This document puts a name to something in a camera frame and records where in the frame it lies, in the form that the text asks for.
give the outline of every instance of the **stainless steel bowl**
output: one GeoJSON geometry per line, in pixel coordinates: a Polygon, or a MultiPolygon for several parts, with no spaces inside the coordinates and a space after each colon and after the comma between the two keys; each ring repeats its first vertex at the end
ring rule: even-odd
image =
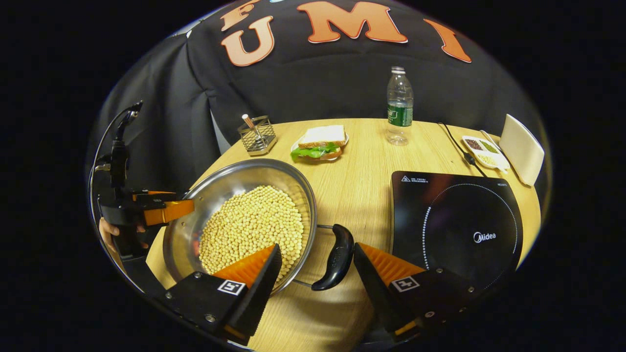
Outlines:
{"type": "Polygon", "coordinates": [[[295,278],[309,255],[315,237],[315,196],[304,175],[293,166],[274,159],[255,158],[224,167],[202,180],[184,196],[184,199],[193,199],[195,210],[172,221],[163,237],[165,264],[176,282],[195,271],[206,272],[200,258],[195,255],[193,242],[200,239],[211,216],[233,195],[261,185],[272,185],[288,194],[302,215],[304,225],[304,251],[291,271],[276,283],[271,295],[278,293],[295,278]]]}

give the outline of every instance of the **warning label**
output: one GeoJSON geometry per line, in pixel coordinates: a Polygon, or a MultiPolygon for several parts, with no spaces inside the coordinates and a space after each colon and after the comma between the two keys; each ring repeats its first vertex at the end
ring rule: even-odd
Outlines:
{"type": "Polygon", "coordinates": [[[427,184],[428,183],[428,181],[426,179],[419,179],[419,178],[416,178],[416,177],[411,177],[409,179],[406,175],[402,178],[402,182],[419,182],[419,183],[422,183],[422,184],[427,184]]]}

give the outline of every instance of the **induction cooktop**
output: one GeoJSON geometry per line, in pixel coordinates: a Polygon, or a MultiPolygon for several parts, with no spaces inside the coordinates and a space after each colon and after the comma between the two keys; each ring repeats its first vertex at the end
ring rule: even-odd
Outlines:
{"type": "Polygon", "coordinates": [[[497,286],[520,259],[520,210],[504,179],[396,171],[392,254],[445,267],[479,290],[497,286]]]}

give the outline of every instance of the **wire basket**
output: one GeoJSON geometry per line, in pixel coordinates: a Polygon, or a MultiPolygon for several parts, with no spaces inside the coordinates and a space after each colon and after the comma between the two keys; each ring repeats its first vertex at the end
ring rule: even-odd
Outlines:
{"type": "Polygon", "coordinates": [[[244,144],[249,155],[263,155],[269,153],[270,149],[276,144],[276,133],[270,123],[269,117],[267,115],[259,116],[251,118],[251,120],[259,131],[259,134],[244,123],[237,129],[241,135],[241,142],[244,144]]]}

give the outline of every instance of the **midea logo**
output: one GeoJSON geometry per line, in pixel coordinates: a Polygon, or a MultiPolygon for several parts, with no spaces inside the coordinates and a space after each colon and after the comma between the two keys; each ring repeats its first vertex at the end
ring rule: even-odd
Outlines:
{"type": "Polygon", "coordinates": [[[474,232],[474,242],[480,243],[483,241],[487,241],[488,239],[496,238],[496,234],[481,234],[480,232],[474,232]]]}

